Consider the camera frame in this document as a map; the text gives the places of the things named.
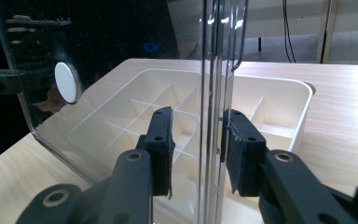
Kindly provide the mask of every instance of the white plastic tray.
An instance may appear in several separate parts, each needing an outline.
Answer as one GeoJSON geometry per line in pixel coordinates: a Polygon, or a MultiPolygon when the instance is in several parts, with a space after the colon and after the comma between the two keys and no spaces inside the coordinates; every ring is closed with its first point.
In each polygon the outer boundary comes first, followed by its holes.
{"type": "MultiPolygon", "coordinates": [[[[310,98],[308,85],[257,77],[234,79],[232,108],[244,113],[266,137],[268,147],[296,151],[310,98]]],[[[118,155],[135,148],[139,135],[147,132],[152,113],[163,106],[173,108],[173,153],[170,201],[155,199],[158,223],[193,223],[198,199],[200,75],[173,70],[145,70],[71,131],[71,144],[113,170],[118,155]]],[[[225,190],[223,222],[233,218],[260,223],[257,201],[225,190]]]]}

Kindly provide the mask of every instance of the white round knob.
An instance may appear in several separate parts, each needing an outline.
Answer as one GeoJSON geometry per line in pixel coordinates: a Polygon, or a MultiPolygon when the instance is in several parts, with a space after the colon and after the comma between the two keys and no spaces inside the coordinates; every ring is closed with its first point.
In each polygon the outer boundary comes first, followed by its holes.
{"type": "Polygon", "coordinates": [[[62,98],[69,104],[76,103],[82,90],[75,68],[69,63],[57,63],[54,74],[62,98]]]}

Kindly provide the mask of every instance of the wooden table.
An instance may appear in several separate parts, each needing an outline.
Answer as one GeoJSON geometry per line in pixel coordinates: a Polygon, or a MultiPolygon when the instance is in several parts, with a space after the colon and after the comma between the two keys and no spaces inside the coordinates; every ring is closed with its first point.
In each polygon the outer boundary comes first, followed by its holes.
{"type": "MultiPolygon", "coordinates": [[[[243,63],[236,73],[316,87],[298,154],[322,182],[352,195],[358,185],[358,66],[243,63]]],[[[28,134],[0,156],[0,223],[14,223],[37,193],[58,183],[90,186],[28,134]]]]}

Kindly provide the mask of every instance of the black cable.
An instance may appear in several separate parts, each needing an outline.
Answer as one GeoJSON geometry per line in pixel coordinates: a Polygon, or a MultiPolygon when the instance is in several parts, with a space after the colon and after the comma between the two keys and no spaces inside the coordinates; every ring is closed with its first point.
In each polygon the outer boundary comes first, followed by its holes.
{"type": "Polygon", "coordinates": [[[289,42],[293,61],[296,63],[295,54],[293,53],[292,41],[290,39],[289,22],[287,20],[287,2],[286,0],[282,0],[282,1],[283,1],[283,23],[284,23],[284,48],[286,50],[287,59],[291,63],[292,61],[290,60],[290,56],[287,50],[287,42],[289,42]]]}

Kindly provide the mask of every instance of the white circular disc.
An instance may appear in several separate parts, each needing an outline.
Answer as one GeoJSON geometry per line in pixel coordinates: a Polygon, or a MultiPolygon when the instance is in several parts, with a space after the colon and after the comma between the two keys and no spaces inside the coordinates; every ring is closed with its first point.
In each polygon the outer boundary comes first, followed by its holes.
{"type": "Polygon", "coordinates": [[[57,63],[54,74],[62,98],[69,104],[76,103],[81,95],[81,84],[75,68],[69,63],[57,63]]]}

